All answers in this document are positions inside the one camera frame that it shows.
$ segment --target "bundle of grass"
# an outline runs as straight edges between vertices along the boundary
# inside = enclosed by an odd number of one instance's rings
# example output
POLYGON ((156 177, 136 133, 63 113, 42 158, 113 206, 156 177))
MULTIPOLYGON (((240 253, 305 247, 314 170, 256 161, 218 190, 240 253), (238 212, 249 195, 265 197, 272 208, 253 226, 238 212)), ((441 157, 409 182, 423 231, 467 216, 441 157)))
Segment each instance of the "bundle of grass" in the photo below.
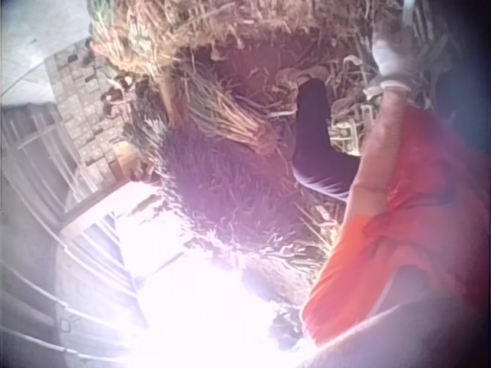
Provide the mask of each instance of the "bundle of grass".
POLYGON ((125 71, 154 74, 182 60, 181 51, 224 43, 242 48, 245 39, 268 38, 277 30, 329 29, 349 38, 360 0, 90 0, 97 53, 125 71))
POLYGON ((259 257, 314 242, 302 222, 302 197, 286 195, 260 172, 256 154, 199 131, 170 130, 160 148, 162 191, 197 236, 242 255, 259 257))

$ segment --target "hay bale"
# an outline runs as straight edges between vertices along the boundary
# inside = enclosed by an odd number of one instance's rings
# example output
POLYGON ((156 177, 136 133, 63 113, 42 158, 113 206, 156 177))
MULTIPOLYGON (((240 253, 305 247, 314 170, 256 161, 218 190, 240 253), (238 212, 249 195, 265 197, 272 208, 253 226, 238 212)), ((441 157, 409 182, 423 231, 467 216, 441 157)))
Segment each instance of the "hay bale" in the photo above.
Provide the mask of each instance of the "hay bale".
POLYGON ((270 38, 277 30, 308 31, 322 25, 331 36, 356 32, 358 0, 248 0, 170 2, 91 0, 96 52, 125 71, 154 75, 181 62, 182 50, 245 39, 270 38))

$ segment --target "metal bar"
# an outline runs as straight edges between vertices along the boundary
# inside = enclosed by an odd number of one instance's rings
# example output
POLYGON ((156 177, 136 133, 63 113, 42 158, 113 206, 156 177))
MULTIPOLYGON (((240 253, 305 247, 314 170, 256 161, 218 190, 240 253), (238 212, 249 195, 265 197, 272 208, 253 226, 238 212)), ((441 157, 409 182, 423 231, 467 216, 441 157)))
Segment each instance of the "metal bar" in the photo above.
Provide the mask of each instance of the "metal bar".
POLYGON ((87 249, 82 247, 77 242, 70 241, 68 243, 70 245, 73 245, 74 247, 72 247, 72 248, 79 250, 81 252, 81 254, 83 254, 87 259, 91 260, 91 263, 94 264, 96 266, 96 268, 98 268, 101 272, 105 273, 106 276, 113 278, 114 281, 116 281, 119 285, 124 286, 126 288, 131 286, 131 282, 129 280, 129 277, 127 277, 126 279, 124 278, 127 275, 119 274, 115 270, 113 270, 112 268, 109 268, 103 262, 101 262, 101 260, 94 257, 91 253, 89 253, 87 251, 87 249))
MULTIPOLYGON (((33 117, 33 121, 35 122, 36 128, 38 130, 43 130, 46 127, 46 123, 44 121, 44 117, 42 116, 42 114, 39 113, 38 111, 31 111, 31 115, 33 117)), ((52 148, 53 146, 57 147, 58 145, 56 143, 55 144, 46 143, 44 136, 41 136, 41 140, 43 141, 44 145, 48 149, 48 153, 50 153, 51 157, 53 158, 53 163, 56 165, 58 171, 63 176, 65 182, 68 184, 68 186, 72 190, 72 192, 74 192, 74 194, 76 194, 76 189, 74 189, 74 187, 71 184, 71 181, 67 178, 66 174, 64 175, 63 169, 61 168, 61 165, 59 165, 58 161, 55 159, 56 155, 54 155, 49 148, 49 147, 52 148)), ((59 150, 58 150, 58 155, 59 155, 59 157, 62 157, 61 152, 59 150)), ((70 169, 68 168, 68 165, 63 160, 63 158, 61 158, 61 161, 64 163, 66 171, 70 172, 70 169)), ((115 265, 116 267, 124 270, 125 272, 127 272, 129 274, 128 270, 124 267, 124 265, 122 265, 120 262, 115 260, 109 253, 106 252, 105 249, 103 249, 101 246, 99 246, 99 244, 96 243, 92 238, 90 238, 84 231, 82 231, 81 234, 99 252, 100 255, 102 255, 104 258, 106 258, 111 264, 115 265)))
MULTIPOLYGON (((74 148, 73 143, 70 140, 70 138, 67 134, 67 131, 64 128, 64 125, 61 123, 61 118, 59 117, 58 109, 56 108, 55 105, 50 103, 48 105, 48 110, 50 111, 51 115, 53 116, 54 123, 58 126, 57 132, 60 136, 61 142, 67 148, 67 151, 70 153, 73 160, 76 163, 80 163, 81 162, 80 155, 78 155, 78 152, 74 148)), ((85 171, 86 174, 88 174, 88 178, 91 177, 90 173, 88 172, 87 168, 84 165, 79 165, 78 168, 81 169, 82 172, 85 171)), ((94 182, 92 180, 87 180, 87 177, 83 178, 83 179, 84 179, 85 184, 89 188, 89 190, 92 191, 91 194, 99 191, 99 188, 94 184, 94 182)), ((101 222, 106 225, 106 228, 110 229, 110 226, 108 226, 107 221, 105 219, 102 219, 101 222)), ((114 242, 118 245, 118 247, 120 247, 120 242, 117 240, 116 236, 110 236, 110 237, 114 240, 114 242)))
MULTIPOLYGON (((64 146, 68 149, 68 152, 71 154, 73 159, 75 160, 76 163, 81 163, 81 158, 80 155, 78 154, 77 150, 74 147, 74 144, 68 136, 67 131, 65 130, 65 127, 63 123, 61 122, 61 119, 59 118, 58 114, 58 109, 54 105, 49 105, 48 109, 51 112, 51 115, 54 118, 54 123, 59 127, 58 132, 60 133, 60 138, 64 146)), ((88 172, 87 168, 84 165, 79 165, 79 169, 81 169, 81 172, 85 173, 86 175, 88 174, 88 177, 91 177, 91 174, 88 172)), ((87 180, 85 179, 85 182, 89 186, 89 189, 92 191, 92 193, 97 192, 99 188, 94 184, 92 180, 87 180)))
MULTIPOLYGON (((39 131, 45 132, 48 125, 44 121, 44 116, 42 113, 39 111, 31 111, 32 119, 34 121, 34 124, 36 128, 38 128, 39 131)), ((52 125, 56 130, 58 130, 58 126, 55 124, 52 125)), ((46 149, 48 150, 48 153, 53 159, 53 163, 55 164, 56 168, 60 172, 61 176, 63 176, 64 181, 68 184, 68 187, 70 190, 74 193, 75 196, 78 196, 78 188, 74 188, 73 182, 74 182, 74 174, 71 172, 70 168, 68 167, 68 164, 66 163, 66 160, 63 158, 63 155, 58 148, 57 142, 53 142, 54 140, 49 136, 51 144, 47 143, 46 140, 48 139, 49 135, 46 135, 43 133, 41 135, 41 140, 43 141, 44 145, 46 146, 46 149)))
POLYGON ((99 252, 100 255, 106 258, 111 264, 118 267, 120 270, 130 273, 128 269, 124 266, 124 264, 114 259, 112 255, 110 255, 104 248, 96 243, 89 235, 87 235, 85 231, 82 231, 81 235, 99 252))
POLYGON ((35 343, 36 345, 39 345, 40 347, 45 347, 45 348, 50 349, 50 350, 58 351, 59 353, 75 355, 76 357, 78 357, 82 360, 97 360, 100 362, 120 364, 122 366, 126 365, 127 358, 125 358, 125 357, 112 358, 112 357, 102 357, 102 356, 98 357, 98 356, 93 356, 93 355, 89 355, 89 354, 81 354, 81 353, 77 352, 76 350, 69 349, 67 347, 60 347, 59 345, 54 345, 53 343, 47 343, 46 341, 36 339, 35 337, 31 337, 28 335, 24 335, 23 333, 10 330, 7 327, 0 326, 0 330, 2 332, 9 334, 9 335, 18 337, 20 339, 29 341, 31 343, 35 343))
MULTIPOLYGON (((18 134, 18 131, 17 129, 15 129, 15 124, 13 124, 12 120, 8 120, 9 124, 10 124, 10 127, 12 128, 13 132, 14 132, 14 135, 16 137, 15 140, 12 140, 12 141, 16 141, 16 140, 19 140, 20 139, 20 136, 18 134)), ((5 130, 5 134, 6 134, 6 139, 8 138, 8 132, 7 130, 5 130)), ((27 152, 25 152, 25 148, 22 147, 20 149, 21 152, 23 152, 25 154, 25 157, 27 159, 27 161, 29 162, 29 165, 31 166, 31 169, 32 171, 36 174, 36 176, 39 178, 40 182, 43 184, 43 186, 45 187, 46 191, 51 195, 51 197, 56 201, 56 203, 58 204, 58 206, 60 208, 64 208, 64 205, 63 203, 61 202, 61 200, 58 198, 58 196, 53 192, 53 189, 51 189, 51 187, 48 185, 48 183, 46 182, 46 180, 44 180, 43 178, 43 175, 39 172, 38 170, 38 167, 32 162, 31 160, 31 157, 27 154, 27 152)), ((47 197, 44 193, 40 193, 40 197, 42 198, 45 198, 47 197)))
MULTIPOLYGON (((28 193, 28 197, 32 200, 35 201, 37 199, 37 204, 38 204, 38 209, 41 213, 43 213, 44 217, 51 223, 53 227, 59 227, 60 226, 60 219, 54 214, 53 209, 50 209, 48 204, 46 202, 42 201, 41 198, 39 197, 39 193, 35 190, 35 186, 33 186, 30 181, 24 176, 22 171, 18 171, 11 168, 11 166, 15 166, 15 158, 12 157, 10 153, 11 150, 8 147, 7 140, 5 139, 3 133, 2 133, 2 146, 5 148, 5 151, 8 153, 8 157, 5 157, 2 160, 2 172, 6 175, 6 173, 9 171, 8 169, 11 169, 12 175, 17 171, 17 175, 20 176, 20 180, 18 182, 20 183, 20 186, 24 188, 24 191, 28 193)), ((12 183, 12 187, 15 189, 16 188, 16 181, 10 180, 12 183)))
POLYGON ((74 314, 76 316, 79 316, 80 318, 84 318, 85 320, 89 320, 91 322, 94 322, 95 324, 100 324, 101 326, 108 327, 108 328, 110 328, 112 330, 120 331, 120 332, 122 332, 124 334, 127 334, 127 335, 132 335, 132 334, 134 334, 138 330, 137 328, 135 328, 134 331, 129 331, 129 330, 125 329, 124 327, 122 327, 120 324, 113 324, 113 323, 105 320, 104 318, 95 317, 95 316, 92 316, 90 314, 87 314, 87 313, 84 313, 84 312, 80 312, 79 310, 76 310, 74 308, 71 308, 66 301, 62 301, 58 297, 55 297, 53 294, 48 293, 43 288, 41 288, 41 287, 37 286, 36 284, 34 284, 33 282, 29 281, 25 276, 23 276, 20 272, 16 271, 14 268, 12 268, 10 265, 8 265, 8 263, 5 262, 1 258, 0 258, 0 263, 2 264, 2 267, 3 268, 5 268, 9 272, 11 272, 19 280, 21 280, 22 282, 24 282, 26 285, 28 285, 34 291, 37 291, 42 296, 44 296, 47 299, 55 302, 56 305, 58 305, 59 307, 61 307, 65 311, 67 311, 68 313, 71 313, 71 314, 74 314))
MULTIPOLYGON (((8 181, 12 182, 12 179, 8 177, 8 174, 7 172, 4 171, 4 174, 7 178, 8 181)), ((93 268, 87 266, 84 262, 80 261, 80 259, 78 259, 76 256, 73 255, 73 253, 71 253, 69 250, 68 250, 68 246, 67 244, 62 241, 55 233, 53 233, 53 231, 50 229, 49 226, 47 226, 44 221, 42 220, 42 218, 39 216, 39 214, 32 208, 32 206, 29 204, 29 202, 25 199, 24 195, 18 190, 18 188, 16 188, 15 186, 12 186, 12 188, 17 192, 19 198, 22 200, 22 202, 25 204, 25 206, 31 211, 31 214, 38 220, 39 224, 44 228, 44 230, 46 230, 46 232, 48 232, 48 234, 50 234, 53 239, 60 245, 63 246, 63 250, 64 252, 70 257, 72 258, 75 262, 77 262, 82 268, 86 269, 87 271, 89 271, 90 273, 92 273, 93 276, 95 276, 96 278, 98 278, 99 280, 103 281, 106 285, 110 286, 111 288, 113 288, 114 290, 117 290, 119 292, 122 292, 126 295, 130 295, 131 297, 137 297, 137 295, 132 292, 132 291, 129 291, 127 290, 125 287, 121 287, 119 284, 115 283, 113 280, 111 279, 108 279, 106 278, 105 276, 101 275, 99 272, 95 271, 93 268)))
POLYGON ((114 229, 111 226, 109 226, 109 224, 107 223, 107 220, 105 220, 105 219, 100 220, 98 225, 99 225, 99 228, 101 228, 101 230, 103 231, 103 233, 105 235, 107 235, 107 237, 110 238, 110 240, 112 240, 114 242, 114 244, 117 245, 118 248, 121 248, 120 239, 117 237, 114 229))
POLYGON ((39 130, 38 129, 38 133, 31 133, 29 134, 28 136, 26 136, 21 142, 20 144, 17 146, 17 149, 21 149, 21 148, 24 148, 25 146, 27 146, 30 142, 33 142, 35 141, 37 138, 39 138, 40 136, 44 136, 45 134, 51 132, 52 130, 56 129, 56 126, 47 126, 45 127, 43 130, 39 130))
POLYGON ((20 318, 27 319, 33 324, 41 325, 43 327, 49 327, 51 329, 56 328, 56 321, 54 318, 47 316, 24 301, 20 301, 7 291, 0 290, 0 300, 5 309, 17 314, 20 318))

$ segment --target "brick wall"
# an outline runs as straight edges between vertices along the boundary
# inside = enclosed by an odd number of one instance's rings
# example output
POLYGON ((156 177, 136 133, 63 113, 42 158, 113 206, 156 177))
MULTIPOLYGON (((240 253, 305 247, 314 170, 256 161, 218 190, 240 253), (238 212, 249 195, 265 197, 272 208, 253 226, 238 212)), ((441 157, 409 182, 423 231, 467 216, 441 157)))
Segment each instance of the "brick wall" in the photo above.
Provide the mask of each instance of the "brick wall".
POLYGON ((45 61, 58 110, 82 162, 100 187, 122 177, 115 145, 121 142, 129 111, 112 118, 103 114, 101 95, 110 87, 99 58, 83 65, 85 40, 65 48, 45 61))

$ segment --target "bright light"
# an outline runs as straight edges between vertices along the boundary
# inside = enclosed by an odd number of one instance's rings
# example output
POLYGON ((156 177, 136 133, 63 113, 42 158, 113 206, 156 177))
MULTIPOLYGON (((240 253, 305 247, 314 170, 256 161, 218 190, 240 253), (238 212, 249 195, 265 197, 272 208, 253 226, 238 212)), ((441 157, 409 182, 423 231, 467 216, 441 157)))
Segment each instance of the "bright light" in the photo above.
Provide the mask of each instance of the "bright light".
POLYGON ((298 361, 268 338, 270 305, 230 271, 185 258, 148 281, 140 303, 151 328, 130 368, 289 368, 298 361))

